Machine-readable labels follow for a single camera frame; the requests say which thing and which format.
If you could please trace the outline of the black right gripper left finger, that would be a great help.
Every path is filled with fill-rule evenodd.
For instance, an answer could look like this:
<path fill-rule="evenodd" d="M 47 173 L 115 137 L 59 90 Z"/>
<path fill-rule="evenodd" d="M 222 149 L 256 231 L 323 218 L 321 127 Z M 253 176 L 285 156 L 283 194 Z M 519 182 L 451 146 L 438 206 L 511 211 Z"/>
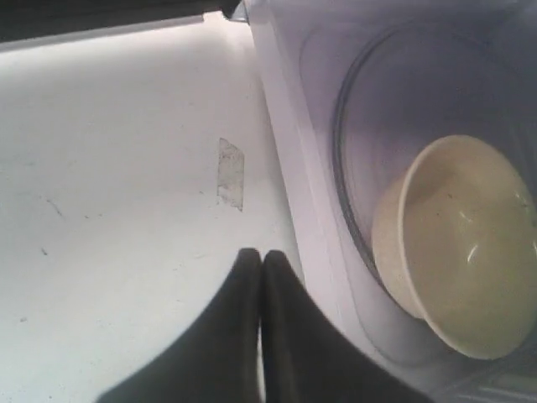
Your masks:
<path fill-rule="evenodd" d="M 218 292 L 152 362 L 100 402 L 258 402 L 262 260 L 241 249 Z"/>

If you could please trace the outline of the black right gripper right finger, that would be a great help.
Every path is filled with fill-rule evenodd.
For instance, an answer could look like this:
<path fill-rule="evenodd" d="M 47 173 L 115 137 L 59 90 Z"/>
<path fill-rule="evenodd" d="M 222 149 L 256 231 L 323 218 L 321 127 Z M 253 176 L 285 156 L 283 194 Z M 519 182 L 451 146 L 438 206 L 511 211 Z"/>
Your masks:
<path fill-rule="evenodd" d="M 286 255 L 269 251 L 260 302 L 268 402 L 428 402 L 350 343 L 324 316 Z"/>

